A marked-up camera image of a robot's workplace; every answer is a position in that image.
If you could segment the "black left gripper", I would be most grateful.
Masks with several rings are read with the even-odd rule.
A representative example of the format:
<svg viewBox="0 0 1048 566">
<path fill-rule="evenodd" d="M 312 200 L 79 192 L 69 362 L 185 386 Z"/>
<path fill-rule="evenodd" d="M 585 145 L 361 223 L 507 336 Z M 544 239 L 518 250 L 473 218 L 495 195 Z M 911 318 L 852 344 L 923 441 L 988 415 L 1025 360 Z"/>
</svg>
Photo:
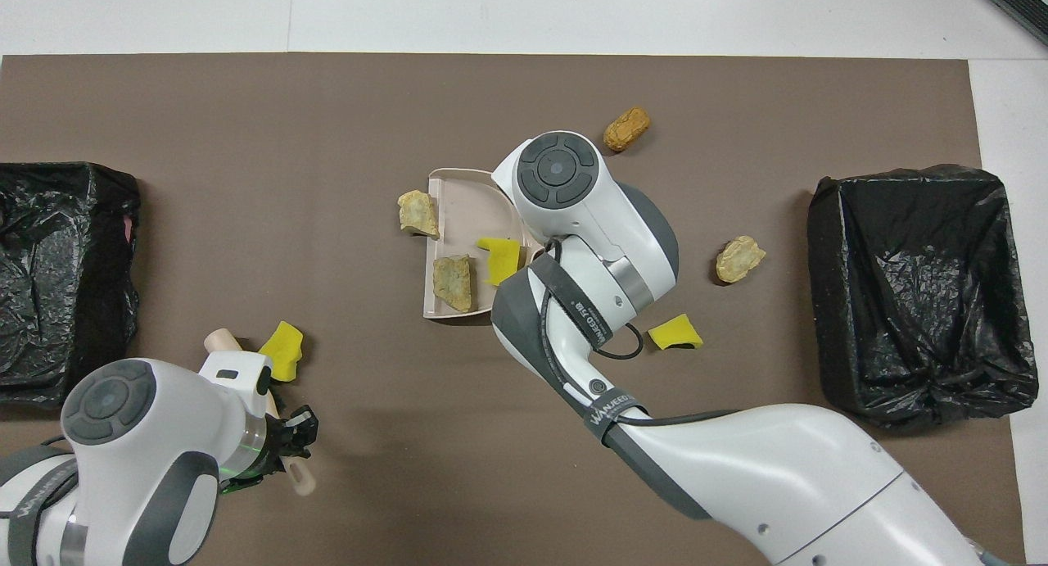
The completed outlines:
<svg viewBox="0 0 1048 566">
<path fill-rule="evenodd" d="M 284 451 L 307 449 L 316 440 L 319 421 L 310 406 L 300 406 L 291 417 L 265 415 L 265 440 L 258 457 L 258 475 L 285 473 Z"/>
</svg>

